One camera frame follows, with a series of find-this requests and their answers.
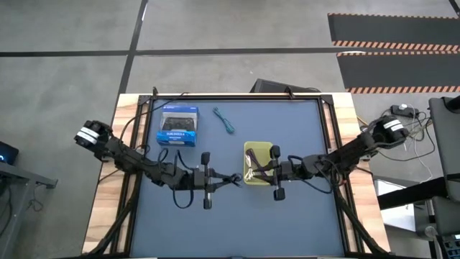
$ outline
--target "wooden table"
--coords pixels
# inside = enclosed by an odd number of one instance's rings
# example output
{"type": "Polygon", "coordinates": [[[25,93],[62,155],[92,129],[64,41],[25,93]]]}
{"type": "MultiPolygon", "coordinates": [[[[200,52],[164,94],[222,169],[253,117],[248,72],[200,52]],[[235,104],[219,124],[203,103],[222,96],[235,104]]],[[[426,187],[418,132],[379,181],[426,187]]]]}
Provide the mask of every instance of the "wooden table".
{"type": "MultiPolygon", "coordinates": [[[[112,128],[114,135],[119,136],[124,125],[134,117],[137,109],[137,102],[139,95],[144,94],[122,94],[119,97],[116,105],[116,111],[114,115],[114,121],[112,128]]],[[[235,95],[235,94],[218,94],[219,96],[235,95]]],[[[280,95],[280,94],[238,94],[238,95],[280,95]]],[[[357,115],[354,110],[353,100],[350,93],[332,93],[335,112],[337,116],[337,122],[339,126],[339,132],[341,135],[341,141],[346,144],[356,138],[360,133],[359,125],[357,121],[357,115]]],[[[331,118],[329,113],[326,112],[326,122],[328,125],[329,139],[331,141],[331,147],[336,148],[334,139],[334,131],[331,130],[331,118]]],[[[140,122],[141,130],[138,131],[138,140],[142,139],[144,129],[144,119],[140,122]]],[[[132,124],[128,127],[124,134],[123,141],[129,143],[132,135],[132,124]]],[[[359,167],[369,169],[369,164],[361,162],[359,167]]],[[[115,167],[113,163],[104,163],[101,169],[100,178],[113,172],[115,167]]],[[[93,203],[93,209],[88,224],[85,242],[83,244],[82,253],[91,251],[101,240],[101,238],[107,233],[109,227],[113,224],[116,218],[116,211],[120,199],[121,183],[123,179],[123,173],[118,172],[113,176],[104,179],[98,185],[95,193],[95,199],[93,203]]],[[[372,176],[360,170],[355,170],[350,174],[351,189],[353,192],[354,202],[358,218],[364,227],[367,229],[369,234],[375,239],[375,241],[385,249],[390,251],[388,244],[387,234],[382,221],[382,215],[380,214],[379,204],[377,202],[377,196],[372,181],[372,176]]],[[[126,238],[127,220],[123,224],[121,229],[121,235],[119,242],[124,243],[126,238]]],[[[346,228],[349,236],[351,251],[356,251],[356,243],[354,241],[354,231],[349,221],[346,221],[346,228]]],[[[122,250],[122,245],[119,245],[119,251],[122,250]]]]}

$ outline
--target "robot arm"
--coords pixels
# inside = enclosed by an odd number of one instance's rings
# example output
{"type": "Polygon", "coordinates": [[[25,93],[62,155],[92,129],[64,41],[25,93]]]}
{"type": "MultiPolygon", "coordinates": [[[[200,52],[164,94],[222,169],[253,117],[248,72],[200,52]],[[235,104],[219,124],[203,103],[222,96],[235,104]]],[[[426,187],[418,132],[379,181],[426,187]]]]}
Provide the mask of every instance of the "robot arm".
{"type": "Polygon", "coordinates": [[[203,153],[201,156],[204,171],[191,168],[190,173],[173,163],[151,161],[115,137],[110,126],[98,121],[86,121],[74,140],[78,145],[93,152],[97,159],[104,161],[104,158],[113,158],[119,170],[125,173],[143,172],[158,186],[166,184],[176,191],[204,190],[204,209],[212,207],[211,194],[218,188],[229,183],[239,186],[238,182],[242,180],[239,174],[225,176],[209,168],[210,153],[203,153]],[[222,182],[211,183],[212,178],[220,178],[222,182]]]}
{"type": "Polygon", "coordinates": [[[273,169],[274,175],[255,177],[276,186],[275,200],[280,201],[285,198],[284,189],[280,185],[282,181],[308,180],[314,176],[333,178],[337,176],[334,173],[346,177],[354,170],[361,157],[376,155],[377,148],[390,149],[401,145],[408,135],[408,130],[396,117],[384,116],[371,122],[367,130],[356,139],[328,155],[309,155],[304,158],[289,155],[288,161],[278,163],[280,147],[273,146],[270,150],[272,160],[263,168],[254,171],[273,169]]]}

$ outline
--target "concrete floor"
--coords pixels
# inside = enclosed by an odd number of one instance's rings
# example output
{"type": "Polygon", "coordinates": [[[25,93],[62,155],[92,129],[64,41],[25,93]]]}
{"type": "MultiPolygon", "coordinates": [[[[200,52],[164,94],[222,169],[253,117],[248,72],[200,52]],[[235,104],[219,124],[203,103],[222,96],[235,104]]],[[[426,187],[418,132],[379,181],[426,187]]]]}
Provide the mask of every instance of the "concrete floor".
{"type": "MultiPolygon", "coordinates": [[[[140,0],[0,0],[0,52],[126,50],[140,0]]],[[[454,17],[447,0],[151,0],[138,49],[212,47],[331,47],[328,12],[454,17]]],[[[125,57],[0,58],[0,140],[21,150],[18,166],[59,178],[53,191],[37,190],[45,203],[29,212],[15,258],[78,255],[101,164],[73,136],[87,119],[110,122],[125,57]]],[[[248,92],[256,78],[344,91],[334,54],[138,57],[128,93],[248,92]]],[[[419,109],[434,96],[355,95],[358,115],[377,118],[391,104],[419,109]]],[[[418,145],[429,151],[429,141],[418,145]]],[[[409,157],[413,150],[391,150],[409,157]]],[[[423,158],[441,175],[437,153],[423,158]]],[[[377,175],[422,181],[417,161],[371,162],[377,175]]],[[[400,255],[429,256],[428,243],[390,230],[400,255]]]]}

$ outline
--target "yellow container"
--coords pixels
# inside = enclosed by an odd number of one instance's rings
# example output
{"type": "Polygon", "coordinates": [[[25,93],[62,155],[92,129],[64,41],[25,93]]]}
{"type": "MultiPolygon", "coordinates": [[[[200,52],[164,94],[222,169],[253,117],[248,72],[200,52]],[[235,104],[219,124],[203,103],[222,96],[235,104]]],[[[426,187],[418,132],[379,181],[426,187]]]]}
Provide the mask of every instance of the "yellow container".
{"type": "MultiPolygon", "coordinates": [[[[269,186],[270,184],[266,181],[262,181],[255,177],[251,178],[250,180],[246,180],[246,176],[249,170],[248,165],[246,164],[246,150],[252,148],[256,157],[257,161],[259,161],[261,166],[265,166],[270,162],[270,148],[273,146],[271,142],[261,142],[261,141],[247,141],[244,143],[244,153],[243,153],[243,174],[244,174],[244,182],[248,185],[257,185],[257,186],[269,186]]],[[[252,169],[255,169],[256,166],[253,162],[251,162],[252,169]]],[[[265,172],[268,176],[273,176],[273,170],[265,172]]]]}

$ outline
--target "blue cable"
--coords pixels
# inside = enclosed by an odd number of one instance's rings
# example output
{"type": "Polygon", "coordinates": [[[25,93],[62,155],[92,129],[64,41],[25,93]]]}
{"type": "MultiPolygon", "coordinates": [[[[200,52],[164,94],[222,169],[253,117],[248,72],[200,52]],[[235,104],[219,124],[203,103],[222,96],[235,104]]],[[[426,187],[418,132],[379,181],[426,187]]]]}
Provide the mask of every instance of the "blue cable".
{"type": "Polygon", "coordinates": [[[231,125],[231,123],[227,119],[225,119],[225,117],[221,114],[221,112],[219,111],[217,107],[213,108],[213,112],[215,115],[217,115],[217,117],[219,117],[222,120],[222,122],[225,125],[225,130],[229,134],[232,134],[233,132],[235,132],[235,128],[231,125]]]}

